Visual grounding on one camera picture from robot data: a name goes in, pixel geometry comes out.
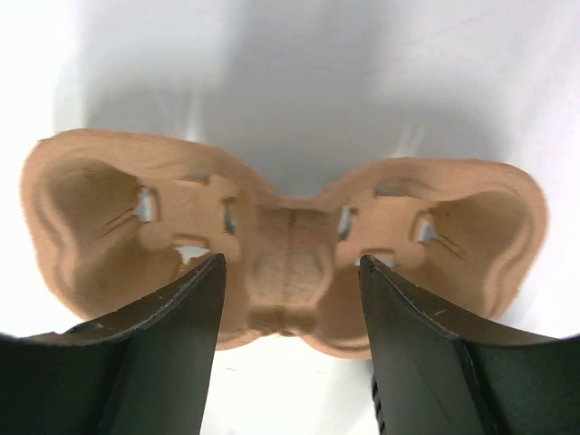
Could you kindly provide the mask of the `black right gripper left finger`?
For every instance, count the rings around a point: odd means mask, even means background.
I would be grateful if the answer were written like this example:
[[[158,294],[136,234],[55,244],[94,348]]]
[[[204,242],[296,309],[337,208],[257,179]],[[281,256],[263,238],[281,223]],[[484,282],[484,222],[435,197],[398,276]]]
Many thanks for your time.
[[[226,286],[209,256],[64,333],[1,338],[4,434],[197,434]]]

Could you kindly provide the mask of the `brown pulp cup carrier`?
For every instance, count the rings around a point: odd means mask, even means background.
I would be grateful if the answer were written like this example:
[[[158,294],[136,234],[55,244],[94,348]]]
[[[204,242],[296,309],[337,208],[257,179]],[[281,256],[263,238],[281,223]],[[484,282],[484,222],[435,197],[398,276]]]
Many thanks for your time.
[[[40,141],[21,200],[45,283],[82,318],[184,275],[198,260],[180,249],[199,247],[227,260],[218,349],[282,334],[349,359],[371,354],[360,257],[498,319],[548,224],[541,188],[504,163],[379,160],[300,199],[217,147],[107,130]]]

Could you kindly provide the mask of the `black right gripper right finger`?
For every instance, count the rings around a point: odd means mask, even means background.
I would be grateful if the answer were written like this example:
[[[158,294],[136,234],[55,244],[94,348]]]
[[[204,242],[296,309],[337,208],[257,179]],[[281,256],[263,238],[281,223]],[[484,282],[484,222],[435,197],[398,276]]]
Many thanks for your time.
[[[579,340],[498,324],[361,259],[382,434],[576,434]]]

